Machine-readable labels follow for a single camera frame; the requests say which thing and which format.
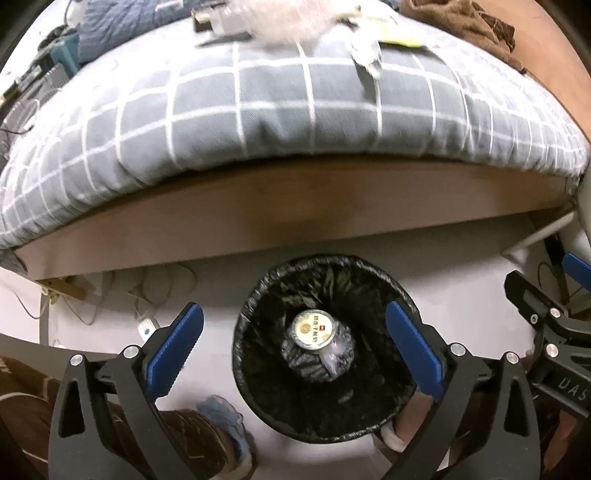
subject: trash can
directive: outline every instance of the trash can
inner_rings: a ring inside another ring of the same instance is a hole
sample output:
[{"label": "trash can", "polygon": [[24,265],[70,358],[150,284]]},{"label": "trash can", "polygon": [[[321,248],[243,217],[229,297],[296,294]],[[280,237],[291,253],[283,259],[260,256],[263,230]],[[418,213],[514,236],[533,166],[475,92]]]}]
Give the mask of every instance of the trash can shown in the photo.
[{"label": "trash can", "polygon": [[[391,301],[419,317],[390,275],[358,257],[315,255],[269,270],[234,332],[233,373],[246,403],[307,443],[352,440],[392,420],[415,383],[386,331]],[[330,347],[321,343],[335,347],[327,358],[337,363],[325,361]]]}]

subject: blue gripper pad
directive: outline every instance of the blue gripper pad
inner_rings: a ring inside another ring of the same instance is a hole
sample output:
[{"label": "blue gripper pad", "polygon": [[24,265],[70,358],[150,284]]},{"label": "blue gripper pad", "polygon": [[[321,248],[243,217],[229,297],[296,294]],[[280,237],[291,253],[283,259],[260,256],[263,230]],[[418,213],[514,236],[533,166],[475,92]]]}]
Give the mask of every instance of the blue gripper pad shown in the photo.
[{"label": "blue gripper pad", "polygon": [[585,290],[591,291],[591,266],[588,263],[573,254],[566,254],[562,259],[562,268]]},{"label": "blue gripper pad", "polygon": [[202,332],[203,310],[195,303],[178,321],[146,367],[145,395],[148,401],[155,402],[157,398],[168,395]]},{"label": "blue gripper pad", "polygon": [[419,390],[440,401],[445,391],[443,365],[395,301],[391,301],[386,308],[386,328]]}]

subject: brown clothing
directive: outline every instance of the brown clothing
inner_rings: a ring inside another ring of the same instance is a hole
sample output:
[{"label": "brown clothing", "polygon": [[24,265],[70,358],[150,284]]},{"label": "brown clothing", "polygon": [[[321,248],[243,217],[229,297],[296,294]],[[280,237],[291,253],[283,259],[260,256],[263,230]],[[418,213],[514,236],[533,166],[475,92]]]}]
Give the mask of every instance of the brown clothing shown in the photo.
[{"label": "brown clothing", "polygon": [[[47,478],[53,407],[60,383],[18,360],[0,358],[0,417],[33,465]],[[149,472],[120,406],[110,404],[115,429],[128,460]],[[193,410],[163,411],[169,433],[208,478],[235,467],[230,437]]]},{"label": "brown clothing", "polygon": [[525,72],[511,54],[515,48],[515,29],[487,14],[472,0],[402,0],[400,13],[445,30]]}]

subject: checkered fabric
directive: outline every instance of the checkered fabric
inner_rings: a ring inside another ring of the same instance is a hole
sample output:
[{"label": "checkered fabric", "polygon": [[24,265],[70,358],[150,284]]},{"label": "checkered fabric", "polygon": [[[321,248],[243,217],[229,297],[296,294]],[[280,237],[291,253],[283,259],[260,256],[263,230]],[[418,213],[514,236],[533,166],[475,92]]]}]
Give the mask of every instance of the checkered fabric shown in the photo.
[{"label": "checkered fabric", "polygon": [[191,20],[86,66],[14,142],[0,248],[189,170],[291,154],[436,155],[583,173],[590,146],[543,87],[488,53],[401,18],[429,48],[388,47],[374,81],[335,26],[313,45],[207,40]]}]

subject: crumpled plastic bag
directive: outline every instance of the crumpled plastic bag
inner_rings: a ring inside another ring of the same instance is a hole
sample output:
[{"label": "crumpled plastic bag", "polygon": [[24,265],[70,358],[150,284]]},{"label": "crumpled plastic bag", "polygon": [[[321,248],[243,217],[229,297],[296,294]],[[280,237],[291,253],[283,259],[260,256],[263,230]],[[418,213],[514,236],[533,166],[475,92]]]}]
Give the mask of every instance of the crumpled plastic bag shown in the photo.
[{"label": "crumpled plastic bag", "polygon": [[[352,440],[394,419],[415,383],[386,331],[391,301],[420,317],[392,277],[358,257],[316,255],[269,270],[234,333],[234,377],[250,408],[273,429],[308,443]],[[281,355],[285,329],[307,309],[328,312],[355,339],[353,364],[331,382],[306,381]]]}]

